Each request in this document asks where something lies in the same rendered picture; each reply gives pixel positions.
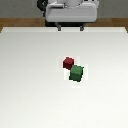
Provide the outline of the red cube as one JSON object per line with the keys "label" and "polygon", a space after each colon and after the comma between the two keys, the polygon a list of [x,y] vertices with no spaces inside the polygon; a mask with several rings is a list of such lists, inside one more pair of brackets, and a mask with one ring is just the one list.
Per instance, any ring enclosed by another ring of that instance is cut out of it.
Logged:
{"label": "red cube", "polygon": [[70,57],[66,57],[63,61],[63,67],[70,70],[72,66],[74,65],[74,59]]}

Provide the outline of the green cube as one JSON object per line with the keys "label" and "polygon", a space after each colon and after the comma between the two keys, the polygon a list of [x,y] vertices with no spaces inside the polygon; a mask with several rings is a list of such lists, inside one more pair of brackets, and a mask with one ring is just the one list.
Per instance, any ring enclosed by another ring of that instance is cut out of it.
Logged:
{"label": "green cube", "polygon": [[78,66],[78,65],[73,65],[70,70],[69,79],[80,82],[82,75],[83,75],[83,67]]}

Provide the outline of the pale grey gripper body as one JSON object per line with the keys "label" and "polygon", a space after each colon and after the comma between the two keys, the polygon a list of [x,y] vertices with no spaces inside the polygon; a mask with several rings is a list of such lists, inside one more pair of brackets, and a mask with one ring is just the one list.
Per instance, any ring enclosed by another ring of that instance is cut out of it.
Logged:
{"label": "pale grey gripper body", "polygon": [[52,3],[46,7],[48,22],[95,22],[97,19],[96,2],[83,2],[76,7]]}

